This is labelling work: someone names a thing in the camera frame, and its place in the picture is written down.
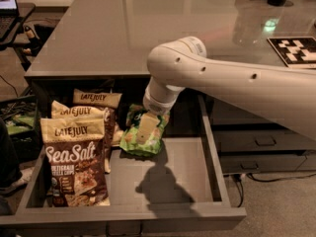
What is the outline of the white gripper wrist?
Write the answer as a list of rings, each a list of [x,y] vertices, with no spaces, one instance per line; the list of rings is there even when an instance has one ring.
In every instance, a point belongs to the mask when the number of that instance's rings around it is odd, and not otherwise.
[[[159,119],[155,116],[163,116],[175,105],[178,96],[184,90],[183,87],[165,85],[155,78],[151,78],[143,97],[143,106],[151,113],[141,116],[136,142],[144,144],[150,137],[154,128],[158,125]]]

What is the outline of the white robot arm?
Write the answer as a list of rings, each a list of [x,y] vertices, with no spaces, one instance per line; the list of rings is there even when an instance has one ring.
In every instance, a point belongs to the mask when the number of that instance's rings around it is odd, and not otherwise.
[[[154,47],[147,69],[143,106],[155,115],[168,113],[189,88],[316,139],[316,75],[311,70],[208,59],[195,37]]]

